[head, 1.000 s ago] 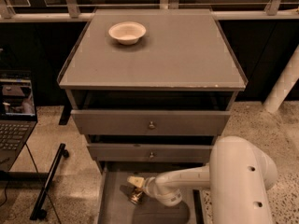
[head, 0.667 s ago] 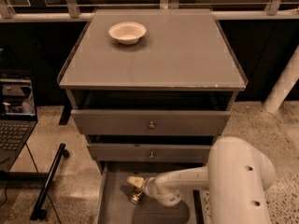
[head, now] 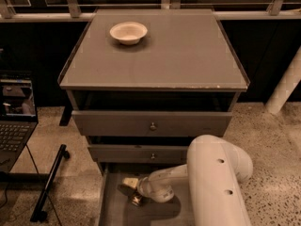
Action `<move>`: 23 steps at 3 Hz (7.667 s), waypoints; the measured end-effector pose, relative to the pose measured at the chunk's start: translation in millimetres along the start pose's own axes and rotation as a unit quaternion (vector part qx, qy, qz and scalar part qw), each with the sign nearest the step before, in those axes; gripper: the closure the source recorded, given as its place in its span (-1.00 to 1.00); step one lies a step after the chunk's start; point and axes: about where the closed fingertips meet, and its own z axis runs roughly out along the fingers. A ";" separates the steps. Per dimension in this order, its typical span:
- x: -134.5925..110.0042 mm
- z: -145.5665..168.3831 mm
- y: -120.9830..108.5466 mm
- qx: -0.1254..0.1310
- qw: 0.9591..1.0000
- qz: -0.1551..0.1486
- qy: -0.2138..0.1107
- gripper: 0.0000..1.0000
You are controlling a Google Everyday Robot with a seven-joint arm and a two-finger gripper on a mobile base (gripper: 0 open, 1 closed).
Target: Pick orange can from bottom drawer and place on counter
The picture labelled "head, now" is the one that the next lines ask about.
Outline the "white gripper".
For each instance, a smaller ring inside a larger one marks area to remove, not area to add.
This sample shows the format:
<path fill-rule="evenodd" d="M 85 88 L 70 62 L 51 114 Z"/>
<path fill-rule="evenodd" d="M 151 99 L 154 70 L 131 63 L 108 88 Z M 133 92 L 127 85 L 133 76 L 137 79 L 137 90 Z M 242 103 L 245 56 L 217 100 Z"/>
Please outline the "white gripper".
<path fill-rule="evenodd" d="M 155 202 L 164 203 L 174 197 L 174 191 L 169 181 L 144 177 L 142 179 L 126 177 L 123 185 L 118 185 L 118 191 L 131 198 L 136 195 L 136 189 L 140 195 L 150 198 Z"/>

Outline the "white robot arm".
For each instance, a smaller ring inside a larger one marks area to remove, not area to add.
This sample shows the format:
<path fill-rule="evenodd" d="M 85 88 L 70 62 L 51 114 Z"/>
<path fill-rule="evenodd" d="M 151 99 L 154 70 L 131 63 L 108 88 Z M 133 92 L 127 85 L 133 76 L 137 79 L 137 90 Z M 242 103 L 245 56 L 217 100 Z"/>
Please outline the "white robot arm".
<path fill-rule="evenodd" d="M 223 138 L 200 136 L 183 166 L 127 178 L 121 226 L 301 226 L 300 83 L 294 56 L 264 106 L 241 106 Z"/>

